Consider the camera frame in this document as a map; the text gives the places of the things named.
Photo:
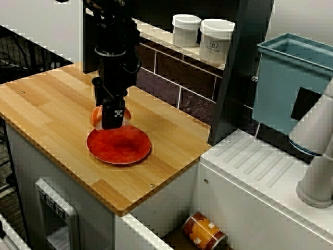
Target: wire rack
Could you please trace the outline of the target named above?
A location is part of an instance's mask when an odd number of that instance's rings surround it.
[[[0,26],[0,84],[72,62]]]

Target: dark brick tile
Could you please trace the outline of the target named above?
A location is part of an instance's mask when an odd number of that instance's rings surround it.
[[[138,88],[177,107],[180,87],[142,69],[137,74]]]
[[[210,126],[212,125],[215,106],[215,103],[182,89],[179,109]]]
[[[217,77],[215,88],[214,88],[214,95],[213,95],[213,101],[214,102],[217,101],[217,97],[219,96],[219,91],[220,91],[221,83],[222,83],[222,79],[219,78],[219,77]]]
[[[257,138],[279,148],[280,150],[292,155],[305,163],[310,164],[313,156],[307,155],[294,148],[287,140],[287,136],[275,129],[272,129],[264,124],[260,124]]]
[[[258,125],[259,123],[252,119],[252,109],[244,106],[241,112],[241,121],[238,127],[244,132],[255,136]]]
[[[142,39],[141,39],[140,42],[142,44],[144,44],[144,45],[147,45],[147,46],[149,46],[151,48],[157,49],[158,51],[161,51],[161,52],[166,53],[166,54],[168,54],[170,56],[176,57],[176,58],[178,58],[180,60],[183,59],[183,54],[182,53],[174,51],[173,49],[167,48],[167,47],[165,47],[163,45],[160,45],[158,43],[155,43],[155,42],[150,41],[148,39],[145,39],[143,37],[142,37]]]
[[[192,64],[196,67],[199,67],[201,69],[207,70],[211,73],[217,74],[220,77],[222,77],[222,75],[223,75],[223,70],[222,69],[218,69],[216,67],[210,66],[208,64],[205,64],[204,62],[198,61],[198,60],[196,60],[194,58],[191,58],[189,56],[184,55],[184,61],[189,63],[189,64]]]
[[[135,47],[137,53],[140,56],[142,67],[154,72],[155,66],[155,51],[151,48],[147,48],[143,45],[138,45]]]
[[[174,58],[157,53],[156,73],[208,99],[212,99],[215,76]]]

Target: jar lid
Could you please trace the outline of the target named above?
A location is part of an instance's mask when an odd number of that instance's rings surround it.
[[[201,19],[199,17],[188,14],[177,14],[172,18],[172,25],[182,29],[199,29]]]
[[[235,23],[222,19],[205,19],[201,22],[200,31],[204,35],[220,40],[231,40]]]

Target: can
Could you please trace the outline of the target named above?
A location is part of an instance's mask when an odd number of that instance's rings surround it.
[[[200,23],[201,19],[193,15],[177,14],[173,16],[173,45],[181,48],[195,47]]]
[[[227,241],[226,235],[200,212],[185,221],[182,232],[200,250],[214,250]]]
[[[228,57],[235,23],[221,19],[205,19],[200,24],[199,57],[206,61],[224,64]]]

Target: orange can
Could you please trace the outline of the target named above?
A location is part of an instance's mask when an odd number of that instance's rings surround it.
[[[200,250],[214,250],[227,241],[226,235],[200,212],[186,220],[182,232]]]

